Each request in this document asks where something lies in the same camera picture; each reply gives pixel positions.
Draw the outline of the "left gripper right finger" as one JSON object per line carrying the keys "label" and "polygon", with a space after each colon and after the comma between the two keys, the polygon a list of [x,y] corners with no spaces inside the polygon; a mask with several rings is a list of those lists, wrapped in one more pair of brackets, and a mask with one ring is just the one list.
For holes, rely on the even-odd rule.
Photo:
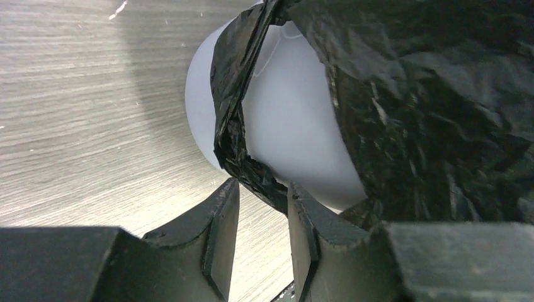
{"label": "left gripper right finger", "polygon": [[288,189],[298,301],[532,301],[533,227],[384,223],[365,231]]}

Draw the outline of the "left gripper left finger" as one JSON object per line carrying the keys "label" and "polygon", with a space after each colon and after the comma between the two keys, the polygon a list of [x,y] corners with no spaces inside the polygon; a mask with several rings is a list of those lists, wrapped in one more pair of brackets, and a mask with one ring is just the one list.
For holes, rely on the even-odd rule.
{"label": "left gripper left finger", "polygon": [[119,227],[1,229],[2,301],[227,301],[239,184],[142,238]]}

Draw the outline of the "grey translucent trash bin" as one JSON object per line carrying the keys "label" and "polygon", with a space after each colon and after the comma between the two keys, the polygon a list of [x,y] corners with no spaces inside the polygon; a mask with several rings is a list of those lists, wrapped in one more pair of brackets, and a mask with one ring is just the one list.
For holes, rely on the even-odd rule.
{"label": "grey translucent trash bin", "polygon": [[366,198],[336,122],[324,65],[292,22],[271,25],[242,102],[249,155],[334,212]]}

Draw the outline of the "black trash bag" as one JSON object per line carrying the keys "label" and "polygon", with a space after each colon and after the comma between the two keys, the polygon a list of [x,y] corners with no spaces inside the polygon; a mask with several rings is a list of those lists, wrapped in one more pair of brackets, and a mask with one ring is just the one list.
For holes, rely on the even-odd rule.
{"label": "black trash bag", "polygon": [[367,198],[359,224],[533,223],[532,1],[266,1],[215,42],[220,165],[286,213],[287,187],[246,148],[242,102],[269,26],[319,57],[327,106]]}

